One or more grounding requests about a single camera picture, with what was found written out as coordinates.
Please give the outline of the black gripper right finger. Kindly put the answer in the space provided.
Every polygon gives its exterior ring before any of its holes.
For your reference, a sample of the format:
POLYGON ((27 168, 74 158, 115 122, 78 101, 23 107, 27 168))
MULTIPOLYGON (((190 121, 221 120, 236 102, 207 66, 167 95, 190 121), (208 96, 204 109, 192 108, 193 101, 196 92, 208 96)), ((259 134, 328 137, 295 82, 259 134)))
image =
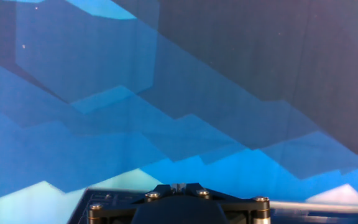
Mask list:
POLYGON ((184 223, 270 224, 270 200, 256 196, 240 199, 202 187, 178 184, 178 206, 184 223))

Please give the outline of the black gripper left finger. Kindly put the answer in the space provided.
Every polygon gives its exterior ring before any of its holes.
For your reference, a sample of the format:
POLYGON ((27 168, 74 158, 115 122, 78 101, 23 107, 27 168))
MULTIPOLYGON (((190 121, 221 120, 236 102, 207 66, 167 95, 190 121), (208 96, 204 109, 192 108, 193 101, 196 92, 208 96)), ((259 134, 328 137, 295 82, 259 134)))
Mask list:
POLYGON ((148 192, 96 191, 92 194, 86 209, 88 224, 112 223, 118 218, 133 217, 138 208, 178 193, 178 184, 157 185, 148 192))

